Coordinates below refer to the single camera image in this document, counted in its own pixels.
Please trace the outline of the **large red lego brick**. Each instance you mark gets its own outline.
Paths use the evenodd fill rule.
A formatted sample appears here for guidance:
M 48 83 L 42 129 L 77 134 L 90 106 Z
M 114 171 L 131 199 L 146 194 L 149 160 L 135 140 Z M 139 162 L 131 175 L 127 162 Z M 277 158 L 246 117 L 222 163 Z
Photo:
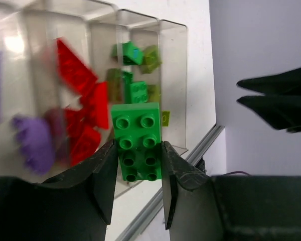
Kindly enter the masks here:
M 98 77 L 67 46 L 57 39 L 58 71 L 62 80 L 77 94 L 88 96 L 95 87 Z

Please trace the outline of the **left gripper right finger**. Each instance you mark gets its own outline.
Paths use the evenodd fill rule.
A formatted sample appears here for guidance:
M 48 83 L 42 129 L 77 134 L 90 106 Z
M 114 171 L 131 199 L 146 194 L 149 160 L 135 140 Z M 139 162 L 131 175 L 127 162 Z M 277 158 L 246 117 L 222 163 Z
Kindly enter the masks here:
M 162 142 L 171 240 L 301 240 L 301 177 L 208 176 Z

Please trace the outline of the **green L-shaped lego plate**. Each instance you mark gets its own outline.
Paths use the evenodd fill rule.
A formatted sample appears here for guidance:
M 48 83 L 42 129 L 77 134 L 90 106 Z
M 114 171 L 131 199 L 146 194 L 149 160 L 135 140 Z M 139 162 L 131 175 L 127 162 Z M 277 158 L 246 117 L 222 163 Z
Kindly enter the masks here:
M 123 180 L 161 179 L 159 103 L 116 104 L 111 117 Z

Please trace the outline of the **green number one lego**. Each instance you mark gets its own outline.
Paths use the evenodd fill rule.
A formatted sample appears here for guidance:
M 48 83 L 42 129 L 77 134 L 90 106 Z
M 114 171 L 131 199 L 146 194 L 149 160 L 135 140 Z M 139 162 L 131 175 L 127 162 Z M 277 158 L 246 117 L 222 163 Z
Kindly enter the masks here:
M 111 58 L 118 60 L 123 66 L 141 65 L 144 54 L 133 42 L 114 44 L 111 49 Z

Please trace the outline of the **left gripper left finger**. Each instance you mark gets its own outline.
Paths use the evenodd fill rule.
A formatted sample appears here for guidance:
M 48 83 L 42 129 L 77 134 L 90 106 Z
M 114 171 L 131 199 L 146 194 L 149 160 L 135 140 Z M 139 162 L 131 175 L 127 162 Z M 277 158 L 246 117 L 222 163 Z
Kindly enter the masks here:
M 0 240 L 104 240 L 117 167 L 111 140 L 43 183 L 0 176 Z

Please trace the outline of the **small purple lego brick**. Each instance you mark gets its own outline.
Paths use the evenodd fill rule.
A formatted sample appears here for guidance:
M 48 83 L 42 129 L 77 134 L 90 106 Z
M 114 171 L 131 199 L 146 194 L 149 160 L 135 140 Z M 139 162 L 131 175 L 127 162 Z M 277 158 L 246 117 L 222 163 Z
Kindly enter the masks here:
M 55 150 L 50 127 L 40 117 L 16 115 L 12 125 L 17 130 L 16 139 L 25 166 L 37 174 L 46 174 L 55 162 Z

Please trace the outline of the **red rounded lego brick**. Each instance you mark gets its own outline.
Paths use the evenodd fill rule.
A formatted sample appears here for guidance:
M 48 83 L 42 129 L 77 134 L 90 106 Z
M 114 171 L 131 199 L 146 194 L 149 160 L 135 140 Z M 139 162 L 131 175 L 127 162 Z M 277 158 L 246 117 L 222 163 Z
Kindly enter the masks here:
M 87 96 L 80 98 L 85 120 L 93 127 L 109 129 L 107 83 L 95 84 Z

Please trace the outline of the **small red lego brick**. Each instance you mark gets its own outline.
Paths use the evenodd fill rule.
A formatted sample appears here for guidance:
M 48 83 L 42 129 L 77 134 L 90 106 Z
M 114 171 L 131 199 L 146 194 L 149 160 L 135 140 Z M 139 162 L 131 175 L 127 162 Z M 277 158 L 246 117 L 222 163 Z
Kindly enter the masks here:
M 65 108 L 66 130 L 71 141 L 76 142 L 84 133 L 85 111 Z

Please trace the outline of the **small red lego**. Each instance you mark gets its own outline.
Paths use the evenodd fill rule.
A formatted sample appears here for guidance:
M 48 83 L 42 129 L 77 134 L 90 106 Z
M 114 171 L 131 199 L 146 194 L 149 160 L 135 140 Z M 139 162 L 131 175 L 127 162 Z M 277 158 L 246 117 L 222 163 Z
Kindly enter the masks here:
M 99 147 L 101 134 L 91 126 L 84 126 L 79 137 L 70 139 L 71 166 L 91 157 Z

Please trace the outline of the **yellow-green lego brick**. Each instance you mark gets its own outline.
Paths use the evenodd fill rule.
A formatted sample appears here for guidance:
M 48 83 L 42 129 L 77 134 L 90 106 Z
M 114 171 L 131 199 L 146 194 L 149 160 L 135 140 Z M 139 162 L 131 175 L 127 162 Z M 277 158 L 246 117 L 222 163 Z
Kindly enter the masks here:
M 162 126 L 168 127 L 170 122 L 170 111 L 162 112 Z
M 162 64 L 160 59 L 160 52 L 157 45 L 151 45 L 143 51 L 143 61 L 140 65 L 142 74 L 151 74 Z

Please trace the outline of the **small green lego brick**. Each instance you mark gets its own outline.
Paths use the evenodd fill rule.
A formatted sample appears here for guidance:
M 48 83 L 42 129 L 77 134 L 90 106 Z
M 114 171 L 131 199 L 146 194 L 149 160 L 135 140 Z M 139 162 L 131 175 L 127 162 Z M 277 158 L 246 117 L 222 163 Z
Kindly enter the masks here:
M 148 101 L 147 84 L 144 81 L 129 85 L 130 103 L 145 103 Z

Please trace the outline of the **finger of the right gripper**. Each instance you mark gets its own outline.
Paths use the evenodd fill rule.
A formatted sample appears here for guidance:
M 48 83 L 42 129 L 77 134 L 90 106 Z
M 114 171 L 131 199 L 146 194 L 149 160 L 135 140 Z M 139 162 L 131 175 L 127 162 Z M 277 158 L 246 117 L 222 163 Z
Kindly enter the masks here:
M 237 102 L 255 112 L 275 130 L 301 133 L 301 96 L 243 96 Z
M 301 96 L 301 68 L 288 72 L 243 79 L 237 86 L 265 95 L 296 95 Z

